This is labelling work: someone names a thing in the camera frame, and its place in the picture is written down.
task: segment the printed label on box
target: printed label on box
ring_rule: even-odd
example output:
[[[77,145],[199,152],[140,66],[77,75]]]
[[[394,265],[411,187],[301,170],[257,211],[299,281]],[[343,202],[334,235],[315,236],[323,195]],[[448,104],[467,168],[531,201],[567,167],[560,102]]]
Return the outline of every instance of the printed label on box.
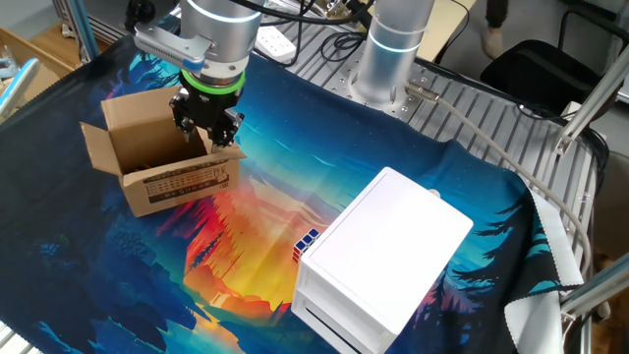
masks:
[[[227,161],[202,163],[146,178],[143,182],[148,201],[153,204],[214,186],[229,187]]]

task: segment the black chair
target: black chair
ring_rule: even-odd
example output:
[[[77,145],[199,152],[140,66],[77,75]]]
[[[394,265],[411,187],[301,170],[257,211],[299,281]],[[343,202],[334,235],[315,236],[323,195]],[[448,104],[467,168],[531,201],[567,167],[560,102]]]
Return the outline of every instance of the black chair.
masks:
[[[489,64],[481,74],[481,81],[555,115],[561,114],[570,101],[583,103],[601,75],[563,52],[566,20],[570,14],[619,37],[622,50],[629,43],[629,33],[609,16],[602,16],[592,5],[573,5],[561,20],[558,47],[540,40],[525,40]],[[614,97],[605,103],[596,118],[609,109]]]

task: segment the rubik's cube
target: rubik's cube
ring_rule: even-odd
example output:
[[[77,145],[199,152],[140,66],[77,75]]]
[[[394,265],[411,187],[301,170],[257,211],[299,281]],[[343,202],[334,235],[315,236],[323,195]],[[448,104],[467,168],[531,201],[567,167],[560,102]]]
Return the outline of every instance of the rubik's cube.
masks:
[[[293,261],[295,261],[295,263],[299,262],[302,254],[305,253],[306,250],[313,245],[313,243],[319,236],[320,234],[318,233],[318,231],[312,229],[306,234],[306,236],[297,241],[297,243],[293,247]]]

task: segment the green ring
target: green ring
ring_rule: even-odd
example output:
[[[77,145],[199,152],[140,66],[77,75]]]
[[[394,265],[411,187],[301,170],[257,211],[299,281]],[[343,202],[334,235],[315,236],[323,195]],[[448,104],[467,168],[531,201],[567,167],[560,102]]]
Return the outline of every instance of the green ring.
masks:
[[[227,87],[227,88],[213,88],[203,83],[200,83],[195,77],[193,77],[189,72],[182,70],[181,73],[184,75],[186,81],[193,86],[193,88],[198,89],[201,92],[209,93],[209,94],[228,94],[232,93],[238,89],[241,89],[245,84],[245,72],[240,76],[240,79],[236,82],[236,84]]]

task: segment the person's foot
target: person's foot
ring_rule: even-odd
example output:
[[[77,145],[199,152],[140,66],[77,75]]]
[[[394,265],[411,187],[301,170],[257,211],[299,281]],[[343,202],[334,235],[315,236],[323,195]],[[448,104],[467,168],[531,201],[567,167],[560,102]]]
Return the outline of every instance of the person's foot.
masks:
[[[488,27],[485,33],[483,33],[483,51],[489,58],[494,60],[504,53],[502,31],[500,29]]]

